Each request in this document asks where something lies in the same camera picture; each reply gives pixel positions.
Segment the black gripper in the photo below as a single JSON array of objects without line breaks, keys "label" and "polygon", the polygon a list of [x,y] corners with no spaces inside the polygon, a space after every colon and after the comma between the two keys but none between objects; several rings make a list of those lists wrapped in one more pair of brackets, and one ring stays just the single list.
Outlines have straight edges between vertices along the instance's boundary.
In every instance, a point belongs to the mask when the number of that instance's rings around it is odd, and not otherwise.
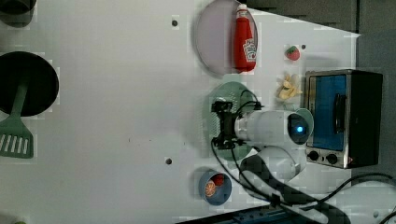
[{"label": "black gripper", "polygon": [[238,114],[230,112],[232,107],[233,103],[227,101],[216,101],[211,105],[211,111],[218,113],[220,123],[219,136],[221,138],[214,137],[212,139],[212,143],[217,149],[234,149],[246,143],[244,140],[235,138],[234,125]]}]

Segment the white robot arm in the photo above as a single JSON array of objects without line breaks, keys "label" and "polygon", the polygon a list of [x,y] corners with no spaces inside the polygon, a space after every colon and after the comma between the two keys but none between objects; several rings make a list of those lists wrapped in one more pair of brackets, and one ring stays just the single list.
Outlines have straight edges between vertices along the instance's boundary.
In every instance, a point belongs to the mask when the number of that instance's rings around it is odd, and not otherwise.
[{"label": "white robot arm", "polygon": [[364,181],[347,182],[328,193],[315,194],[290,181],[305,168],[304,145],[311,127],[303,116],[285,110],[233,110],[216,101],[211,112],[219,118],[220,133],[211,140],[212,151],[231,154],[238,175],[233,179],[253,197],[264,199],[314,224],[395,224],[395,179],[377,181],[378,173]]}]

